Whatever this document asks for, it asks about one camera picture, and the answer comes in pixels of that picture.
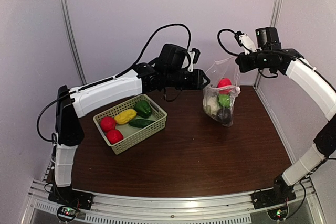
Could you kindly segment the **aluminium front frame rail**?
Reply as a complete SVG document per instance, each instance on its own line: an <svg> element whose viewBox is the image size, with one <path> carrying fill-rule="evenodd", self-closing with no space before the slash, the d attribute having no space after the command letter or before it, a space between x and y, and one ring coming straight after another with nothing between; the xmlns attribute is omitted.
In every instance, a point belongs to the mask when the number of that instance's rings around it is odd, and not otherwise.
<svg viewBox="0 0 336 224"><path fill-rule="evenodd" d="M50 186L33 180L19 223L62 223L56 216L60 204L48 200ZM300 209L288 220L270 217L275 209L254 208L251 194L244 193L186 198L127 197L92 193L89 210L69 223L326 223L320 202L310 180L302 182L306 197Z"/></svg>

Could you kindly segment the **purple toy eggplant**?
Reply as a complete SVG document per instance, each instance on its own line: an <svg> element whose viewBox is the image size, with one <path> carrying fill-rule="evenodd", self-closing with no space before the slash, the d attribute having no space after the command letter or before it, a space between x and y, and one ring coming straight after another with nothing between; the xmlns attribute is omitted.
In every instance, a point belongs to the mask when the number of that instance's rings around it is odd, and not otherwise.
<svg viewBox="0 0 336 224"><path fill-rule="evenodd" d="M232 114L229 108L223 107L216 113L216 120L223 125L230 125L232 122Z"/></svg>

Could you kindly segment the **left aluminium corner post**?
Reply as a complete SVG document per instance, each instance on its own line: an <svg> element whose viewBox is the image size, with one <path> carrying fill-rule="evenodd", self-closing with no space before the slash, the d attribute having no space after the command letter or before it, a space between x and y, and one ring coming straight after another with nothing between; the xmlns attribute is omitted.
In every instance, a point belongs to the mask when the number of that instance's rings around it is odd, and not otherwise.
<svg viewBox="0 0 336 224"><path fill-rule="evenodd" d="M73 58L75 69L79 77L80 83L84 85L84 84L87 84L87 81L86 81L85 73L84 73L84 70L81 64L81 60L80 60L77 45L76 45L76 40L75 40L74 31L73 31L72 24L71 24L71 18L70 18L70 12L68 8L67 0L60 0L60 6L61 6L62 16L63 16L63 20L65 24L66 36L68 39L70 52Z"/></svg>

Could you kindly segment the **left circuit board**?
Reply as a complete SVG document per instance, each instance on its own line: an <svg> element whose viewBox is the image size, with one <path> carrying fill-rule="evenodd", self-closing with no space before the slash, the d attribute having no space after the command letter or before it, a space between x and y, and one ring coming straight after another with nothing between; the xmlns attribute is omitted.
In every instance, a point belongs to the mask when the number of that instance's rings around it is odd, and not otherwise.
<svg viewBox="0 0 336 224"><path fill-rule="evenodd" d="M71 222L77 217L79 212L77 208L63 205L57 209L56 217L62 222Z"/></svg>

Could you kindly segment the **red toy strawberry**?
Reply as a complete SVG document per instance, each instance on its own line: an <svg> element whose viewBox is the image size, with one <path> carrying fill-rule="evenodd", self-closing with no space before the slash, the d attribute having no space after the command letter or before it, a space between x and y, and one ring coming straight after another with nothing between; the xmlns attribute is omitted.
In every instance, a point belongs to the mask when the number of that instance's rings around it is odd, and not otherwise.
<svg viewBox="0 0 336 224"><path fill-rule="evenodd" d="M113 129L113 130L108 131L106 133L106 137L107 137L109 143L112 144L112 145L117 144L124 139L122 133L117 129Z"/></svg>

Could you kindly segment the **aluminium corner post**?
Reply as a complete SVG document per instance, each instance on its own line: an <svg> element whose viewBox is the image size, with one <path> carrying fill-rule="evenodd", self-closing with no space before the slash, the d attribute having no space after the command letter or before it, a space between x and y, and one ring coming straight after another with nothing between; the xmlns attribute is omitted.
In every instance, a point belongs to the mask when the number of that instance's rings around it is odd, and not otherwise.
<svg viewBox="0 0 336 224"><path fill-rule="evenodd" d="M282 8L282 3L283 0L274 0L273 3L273 7L272 7L272 13L271 13L271 18L270 18L270 27L276 27L279 21L279 16L280 16L280 12L281 12L281 8ZM273 76L265 76L264 75L264 71L263 70L259 70L255 83L254 83L254 88L255 90L257 90L259 88L261 79L273 79L276 78L277 75L273 75Z"/></svg>
<svg viewBox="0 0 336 224"><path fill-rule="evenodd" d="M76 45L76 40L75 40L74 31L73 31L72 24L71 24L71 18L70 18L70 12L68 8L67 0L60 0L60 6L61 6L62 16L63 16L63 20L65 24L66 36L68 39L70 52L73 58L75 69L79 77L80 83L84 85L84 84L87 84L87 81L86 81L85 73L84 73L84 70L81 64L81 60L80 60L77 45Z"/></svg>

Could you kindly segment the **red toy tomato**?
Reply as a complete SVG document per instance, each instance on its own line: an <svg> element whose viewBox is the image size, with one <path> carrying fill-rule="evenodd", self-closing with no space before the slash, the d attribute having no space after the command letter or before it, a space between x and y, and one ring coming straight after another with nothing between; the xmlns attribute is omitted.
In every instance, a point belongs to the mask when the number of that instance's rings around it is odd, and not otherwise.
<svg viewBox="0 0 336 224"><path fill-rule="evenodd" d="M231 85L232 85L232 82L229 78L222 78L217 85L217 88L220 88L218 93L219 94L229 94L230 91L232 90L230 88Z"/></svg>

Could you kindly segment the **circuit board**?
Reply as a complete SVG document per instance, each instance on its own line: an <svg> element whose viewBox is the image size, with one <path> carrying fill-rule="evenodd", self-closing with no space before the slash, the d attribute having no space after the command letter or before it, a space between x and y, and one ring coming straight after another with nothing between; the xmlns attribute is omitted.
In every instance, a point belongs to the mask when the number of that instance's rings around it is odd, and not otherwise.
<svg viewBox="0 0 336 224"><path fill-rule="evenodd" d="M288 212L288 208L285 206L267 210L269 218L273 221L282 221L286 219L286 217L288 216Z"/></svg>
<svg viewBox="0 0 336 224"><path fill-rule="evenodd" d="M63 205L57 209L56 217L62 222L71 222L77 217L79 212L77 208Z"/></svg>

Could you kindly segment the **clear zip top bag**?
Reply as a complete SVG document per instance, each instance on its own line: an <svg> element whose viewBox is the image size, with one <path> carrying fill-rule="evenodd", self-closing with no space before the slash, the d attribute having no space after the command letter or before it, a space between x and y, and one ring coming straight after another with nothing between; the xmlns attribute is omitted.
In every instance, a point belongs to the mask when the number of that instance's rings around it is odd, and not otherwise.
<svg viewBox="0 0 336 224"><path fill-rule="evenodd" d="M205 73L210 83L203 90L203 110L216 122L230 127L235 99L240 94L240 72L235 57L214 62Z"/></svg>

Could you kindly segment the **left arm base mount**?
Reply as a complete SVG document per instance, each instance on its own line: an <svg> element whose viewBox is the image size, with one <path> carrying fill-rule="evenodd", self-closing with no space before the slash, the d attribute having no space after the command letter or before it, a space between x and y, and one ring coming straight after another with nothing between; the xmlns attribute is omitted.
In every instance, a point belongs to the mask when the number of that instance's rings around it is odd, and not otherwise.
<svg viewBox="0 0 336 224"><path fill-rule="evenodd" d="M93 194L73 190L71 186L52 186L48 200L77 209L90 210L93 202Z"/></svg>

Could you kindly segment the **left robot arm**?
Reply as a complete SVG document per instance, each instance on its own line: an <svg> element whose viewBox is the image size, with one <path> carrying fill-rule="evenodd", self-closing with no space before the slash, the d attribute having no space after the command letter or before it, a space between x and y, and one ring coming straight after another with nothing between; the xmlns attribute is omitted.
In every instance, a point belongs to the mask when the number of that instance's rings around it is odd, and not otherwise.
<svg viewBox="0 0 336 224"><path fill-rule="evenodd" d="M135 63L114 77L80 87L58 89L56 105L56 163L54 194L64 205L71 205L76 197L70 190L71 172L77 147L84 139L79 119L107 104L154 90L203 90L210 79L197 63L200 51L191 51L174 44L165 44L160 55L148 63Z"/></svg>

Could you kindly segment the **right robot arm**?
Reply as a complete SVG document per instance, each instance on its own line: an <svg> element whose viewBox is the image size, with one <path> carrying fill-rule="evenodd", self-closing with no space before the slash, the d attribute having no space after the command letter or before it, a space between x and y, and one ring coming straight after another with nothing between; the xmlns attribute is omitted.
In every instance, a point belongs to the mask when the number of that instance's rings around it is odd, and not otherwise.
<svg viewBox="0 0 336 224"><path fill-rule="evenodd" d="M326 162L335 152L335 88L299 51L282 47L276 28L258 28L255 34L257 41L253 42L246 33L234 33L237 43L244 50L235 60L239 71L245 73L268 69L273 78L282 74L315 103L327 120L309 149L275 179L275 188L269 192L269 199L279 204L289 196L290 187Z"/></svg>

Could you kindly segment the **green toy bell pepper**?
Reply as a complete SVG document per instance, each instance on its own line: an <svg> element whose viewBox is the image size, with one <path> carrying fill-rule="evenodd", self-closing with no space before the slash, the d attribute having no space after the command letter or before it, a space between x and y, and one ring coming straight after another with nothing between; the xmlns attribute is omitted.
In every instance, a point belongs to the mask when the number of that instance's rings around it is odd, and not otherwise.
<svg viewBox="0 0 336 224"><path fill-rule="evenodd" d="M152 115L152 108L146 100L140 100L134 106L134 110L137 111L137 115L142 118L149 118Z"/></svg>

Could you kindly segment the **white toy cauliflower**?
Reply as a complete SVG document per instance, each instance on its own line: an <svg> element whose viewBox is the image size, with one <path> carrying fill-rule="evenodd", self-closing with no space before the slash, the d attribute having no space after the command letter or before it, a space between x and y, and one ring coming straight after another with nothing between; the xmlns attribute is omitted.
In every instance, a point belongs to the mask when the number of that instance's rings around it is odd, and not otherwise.
<svg viewBox="0 0 336 224"><path fill-rule="evenodd" d="M203 99L203 109L207 114L216 115L220 107L221 106L218 104L217 97L205 97Z"/></svg>

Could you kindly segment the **right aluminium corner post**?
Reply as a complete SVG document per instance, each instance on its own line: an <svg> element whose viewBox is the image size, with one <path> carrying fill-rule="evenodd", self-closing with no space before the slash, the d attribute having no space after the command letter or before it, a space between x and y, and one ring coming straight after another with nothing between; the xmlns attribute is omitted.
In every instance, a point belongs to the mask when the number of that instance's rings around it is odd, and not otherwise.
<svg viewBox="0 0 336 224"><path fill-rule="evenodd" d="M271 13L271 18L270 18L270 27L276 27L279 21L279 16L280 16L280 12L281 12L281 8L282 8L282 3L283 0L274 0L273 3L273 7L272 7L272 13ZM273 76L265 76L264 75L264 71L263 70L259 70L255 83L254 83L254 88L255 90L257 90L259 88L261 79L273 79L276 78L277 75L273 75Z"/></svg>

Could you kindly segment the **right circuit board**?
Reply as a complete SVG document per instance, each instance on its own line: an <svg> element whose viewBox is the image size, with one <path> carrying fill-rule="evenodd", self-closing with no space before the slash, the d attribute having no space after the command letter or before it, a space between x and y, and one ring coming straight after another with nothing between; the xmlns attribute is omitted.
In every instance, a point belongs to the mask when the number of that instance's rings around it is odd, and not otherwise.
<svg viewBox="0 0 336 224"><path fill-rule="evenodd" d="M288 216L288 212L288 208L285 206L267 210L269 218L273 221L282 221L286 219L286 217Z"/></svg>

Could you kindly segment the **green toy cabbage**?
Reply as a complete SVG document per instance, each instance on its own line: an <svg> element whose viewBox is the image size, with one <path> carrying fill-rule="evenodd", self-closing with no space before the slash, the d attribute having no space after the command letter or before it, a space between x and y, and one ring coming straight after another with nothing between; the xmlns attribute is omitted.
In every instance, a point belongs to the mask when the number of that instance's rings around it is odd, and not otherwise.
<svg viewBox="0 0 336 224"><path fill-rule="evenodd" d="M220 106L230 108L231 99L229 94L219 94L217 98Z"/></svg>

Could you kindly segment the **green plastic basket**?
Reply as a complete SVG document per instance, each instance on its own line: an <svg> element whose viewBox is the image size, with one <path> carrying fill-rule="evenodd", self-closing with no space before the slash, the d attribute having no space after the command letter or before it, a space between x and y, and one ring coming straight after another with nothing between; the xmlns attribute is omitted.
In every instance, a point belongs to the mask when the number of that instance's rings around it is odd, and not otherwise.
<svg viewBox="0 0 336 224"><path fill-rule="evenodd" d="M153 123L142 129L132 127L128 123L124 125L117 125L116 129L123 135L123 140L118 143L111 144L107 138L107 134L100 127L101 120L106 116L114 117L126 109L132 109L139 101L146 101L149 103L149 106L152 108L152 115L149 117L149 120L153 121ZM112 148L115 154L118 155L163 130L166 127L166 117L167 113L157 103L155 103L146 94L142 94L95 115L93 117L93 121L106 144Z"/></svg>

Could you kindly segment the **yellow toy corn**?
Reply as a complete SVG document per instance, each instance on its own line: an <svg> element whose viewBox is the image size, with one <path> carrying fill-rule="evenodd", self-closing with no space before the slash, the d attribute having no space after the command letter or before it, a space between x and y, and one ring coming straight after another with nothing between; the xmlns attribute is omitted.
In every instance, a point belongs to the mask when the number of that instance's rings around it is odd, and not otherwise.
<svg viewBox="0 0 336 224"><path fill-rule="evenodd" d="M119 113L114 117L116 124L124 125L129 123L137 116L137 111L134 109L127 109Z"/></svg>

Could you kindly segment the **green toy cucumber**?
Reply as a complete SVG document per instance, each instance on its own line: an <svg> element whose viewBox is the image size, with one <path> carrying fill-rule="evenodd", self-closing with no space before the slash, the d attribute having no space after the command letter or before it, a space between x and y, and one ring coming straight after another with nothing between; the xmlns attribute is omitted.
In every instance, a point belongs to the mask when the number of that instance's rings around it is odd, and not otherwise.
<svg viewBox="0 0 336 224"><path fill-rule="evenodd" d="M147 120L147 119L133 119L129 122L131 127L135 127L138 129L143 129L151 124L155 123L154 120Z"/></svg>

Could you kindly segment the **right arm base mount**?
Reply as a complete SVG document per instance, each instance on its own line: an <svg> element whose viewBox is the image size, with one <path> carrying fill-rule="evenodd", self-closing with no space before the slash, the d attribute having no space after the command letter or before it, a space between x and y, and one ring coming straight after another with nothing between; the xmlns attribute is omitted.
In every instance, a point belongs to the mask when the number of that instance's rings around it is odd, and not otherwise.
<svg viewBox="0 0 336 224"><path fill-rule="evenodd" d="M277 188L266 190L256 189L251 194L252 203L255 209L268 208L275 205L285 204L288 201L295 200L296 194L293 187L285 191Z"/></svg>

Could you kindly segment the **red toy apple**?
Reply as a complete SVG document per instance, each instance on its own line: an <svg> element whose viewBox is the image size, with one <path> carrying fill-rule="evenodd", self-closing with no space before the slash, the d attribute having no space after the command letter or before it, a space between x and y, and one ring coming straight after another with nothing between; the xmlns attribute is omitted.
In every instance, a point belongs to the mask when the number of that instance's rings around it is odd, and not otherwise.
<svg viewBox="0 0 336 224"><path fill-rule="evenodd" d="M109 132L111 130L114 130L116 128L116 121L113 117L105 116L100 121L100 128L104 132Z"/></svg>

